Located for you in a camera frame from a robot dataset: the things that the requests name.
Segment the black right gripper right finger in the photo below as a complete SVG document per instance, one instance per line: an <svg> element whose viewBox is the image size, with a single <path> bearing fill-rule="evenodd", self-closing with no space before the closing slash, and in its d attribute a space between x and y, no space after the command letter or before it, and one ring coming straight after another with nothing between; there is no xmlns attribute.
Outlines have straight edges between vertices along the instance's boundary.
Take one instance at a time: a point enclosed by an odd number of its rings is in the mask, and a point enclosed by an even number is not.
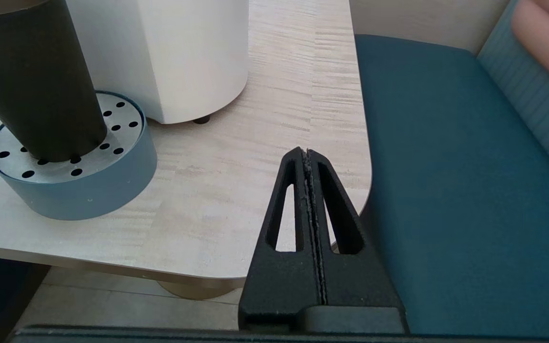
<svg viewBox="0 0 549 343"><path fill-rule="evenodd" d="M332 164L307 151L318 289L329 306L403 310L394 285Z"/></svg>

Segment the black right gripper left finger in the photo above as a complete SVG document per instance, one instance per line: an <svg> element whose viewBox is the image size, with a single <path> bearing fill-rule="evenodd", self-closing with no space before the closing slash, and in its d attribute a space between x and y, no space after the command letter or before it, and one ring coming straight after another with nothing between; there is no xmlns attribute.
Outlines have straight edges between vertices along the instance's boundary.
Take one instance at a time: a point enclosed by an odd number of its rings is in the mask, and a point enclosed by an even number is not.
<svg viewBox="0 0 549 343"><path fill-rule="evenodd" d="M296 330L299 313L322 304L306 161L306 152L299 147L281 160L238 304L238 328L242 331ZM280 252L276 244L289 186L294 191L296 250Z"/></svg>

